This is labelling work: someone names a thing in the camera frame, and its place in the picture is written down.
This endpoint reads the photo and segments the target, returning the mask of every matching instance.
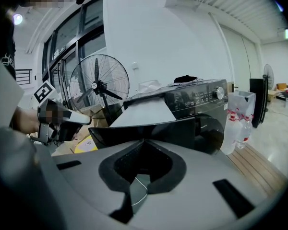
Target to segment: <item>silver knob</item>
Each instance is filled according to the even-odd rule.
[[[222,87],[216,87],[213,91],[213,94],[216,98],[221,100],[221,99],[223,99],[225,92],[224,92],[224,89]]]

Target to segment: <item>wooden deck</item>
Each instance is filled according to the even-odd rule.
[[[273,195],[288,182],[270,161],[249,144],[244,149],[235,149],[228,157],[239,171],[267,196]]]

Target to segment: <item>white fan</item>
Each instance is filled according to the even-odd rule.
[[[266,75],[268,78],[268,89],[271,90],[274,85],[274,74],[272,67],[269,64],[264,66],[264,75]]]

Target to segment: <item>black pedestal fan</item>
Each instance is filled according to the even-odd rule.
[[[127,72],[111,56],[86,57],[71,75],[70,95],[73,106],[94,119],[109,118],[112,122],[128,92]]]

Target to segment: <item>bottle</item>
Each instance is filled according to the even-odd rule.
[[[221,151],[228,155],[231,154],[235,147],[237,137],[241,131],[241,123],[239,122],[238,115],[234,111],[230,111],[225,125],[224,140],[221,146]]]
[[[236,144],[236,147],[239,149],[243,149],[249,140],[249,137],[252,132],[252,127],[253,127],[252,117],[253,115],[245,116],[244,119],[240,121],[242,128],[241,128],[240,134],[238,135],[237,144]]]

